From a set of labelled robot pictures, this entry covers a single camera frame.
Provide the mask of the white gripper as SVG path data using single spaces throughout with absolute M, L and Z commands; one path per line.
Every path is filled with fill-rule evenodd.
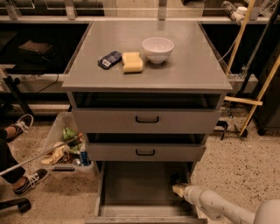
M 192 205 L 200 206 L 200 195 L 203 190 L 196 185 L 188 185 L 187 183 L 179 183 L 172 186 L 172 190 L 180 197 L 185 198 Z

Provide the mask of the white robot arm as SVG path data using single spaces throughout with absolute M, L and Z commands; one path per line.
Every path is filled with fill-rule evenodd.
M 217 192 L 197 185 L 175 184 L 172 190 L 213 221 L 226 217 L 233 224 L 280 224 L 280 200 L 263 203 L 255 213 L 222 198 Z

